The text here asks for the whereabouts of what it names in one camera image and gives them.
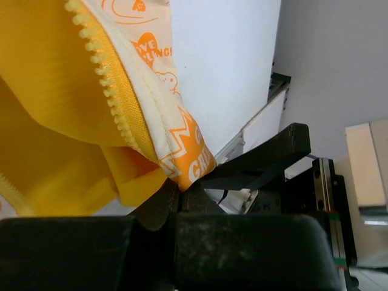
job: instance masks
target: yellow bag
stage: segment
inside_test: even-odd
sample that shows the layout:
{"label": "yellow bag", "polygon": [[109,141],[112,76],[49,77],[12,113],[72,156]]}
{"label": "yellow bag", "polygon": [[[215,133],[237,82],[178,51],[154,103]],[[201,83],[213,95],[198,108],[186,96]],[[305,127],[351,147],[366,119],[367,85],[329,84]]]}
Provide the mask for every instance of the yellow bag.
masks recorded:
{"label": "yellow bag", "polygon": [[198,125],[93,0],[0,2],[0,195],[21,216],[138,206],[215,160]]}

